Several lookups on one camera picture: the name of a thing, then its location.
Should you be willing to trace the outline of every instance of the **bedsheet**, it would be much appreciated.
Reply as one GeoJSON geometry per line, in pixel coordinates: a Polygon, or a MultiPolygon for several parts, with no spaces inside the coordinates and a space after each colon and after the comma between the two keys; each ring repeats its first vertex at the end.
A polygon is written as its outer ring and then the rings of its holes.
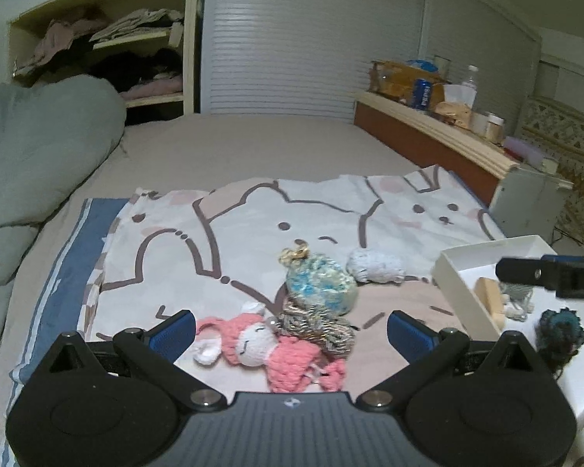
{"type": "MultiPolygon", "coordinates": [[[[54,260],[37,300],[19,363],[11,371],[8,409],[44,357],[56,337],[78,321],[79,303],[88,276],[104,246],[104,239],[126,198],[88,198],[72,234],[54,260]]],[[[11,454],[2,442],[0,465],[8,465],[11,454]]]]}
{"type": "MultiPolygon", "coordinates": [[[[342,267],[352,250],[377,249],[400,256],[408,278],[419,285],[381,286],[393,296],[391,310],[377,310],[375,287],[360,289],[346,315],[364,330],[344,380],[344,390],[356,399],[406,366],[385,334],[393,309],[435,331],[462,329],[449,303],[430,284],[434,262],[448,247],[497,238],[504,235],[486,210],[438,165],[402,177],[247,179],[209,194],[139,189],[106,238],[84,294],[78,330],[87,341],[109,339],[131,326],[150,329],[181,309],[190,309],[197,320],[230,320],[255,301],[265,305],[267,315],[278,315],[287,296],[286,268],[278,262],[284,248],[306,242],[310,251],[324,253],[342,267]],[[413,291],[415,300],[402,296],[413,291]],[[360,356],[357,348],[372,356],[360,356]]],[[[229,402],[237,391],[268,391],[265,370],[225,360],[203,367],[192,354],[188,349],[176,364],[229,402]]]]}

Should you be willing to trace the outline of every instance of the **gold bow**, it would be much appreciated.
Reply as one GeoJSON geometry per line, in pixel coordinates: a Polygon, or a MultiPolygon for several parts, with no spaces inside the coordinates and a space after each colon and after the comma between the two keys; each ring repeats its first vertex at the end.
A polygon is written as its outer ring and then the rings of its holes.
{"type": "Polygon", "coordinates": [[[310,247],[307,243],[297,244],[296,249],[285,248],[279,255],[279,263],[290,266],[293,260],[304,260],[310,255],[310,247]]]}

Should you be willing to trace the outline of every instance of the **louvered closet door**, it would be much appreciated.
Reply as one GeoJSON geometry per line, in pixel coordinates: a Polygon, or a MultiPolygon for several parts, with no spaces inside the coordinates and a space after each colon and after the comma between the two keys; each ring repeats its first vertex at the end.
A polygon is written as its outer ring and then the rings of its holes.
{"type": "Polygon", "coordinates": [[[352,121],[376,59],[417,57],[424,0],[206,0],[202,112],[352,121]]]}
{"type": "Polygon", "coordinates": [[[533,88],[538,43],[479,0],[433,0],[431,8],[429,57],[451,60],[449,77],[455,83],[468,65],[480,68],[474,109],[497,114],[512,132],[533,88]]]}

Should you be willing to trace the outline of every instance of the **jar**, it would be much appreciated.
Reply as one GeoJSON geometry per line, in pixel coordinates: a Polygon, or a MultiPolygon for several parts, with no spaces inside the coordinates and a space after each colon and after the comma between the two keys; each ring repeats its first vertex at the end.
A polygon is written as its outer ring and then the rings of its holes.
{"type": "Polygon", "coordinates": [[[487,115],[487,124],[484,129],[484,138],[494,144],[501,144],[504,138],[504,120],[495,114],[487,115]]]}

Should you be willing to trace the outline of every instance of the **patterned curtain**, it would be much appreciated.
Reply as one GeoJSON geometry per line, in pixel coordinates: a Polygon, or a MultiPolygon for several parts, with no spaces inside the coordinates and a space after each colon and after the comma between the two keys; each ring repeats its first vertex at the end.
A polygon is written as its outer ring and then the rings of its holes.
{"type": "Polygon", "coordinates": [[[515,136],[556,159],[559,174],[573,182],[558,226],[584,244],[584,114],[547,98],[531,98],[515,136]]]}

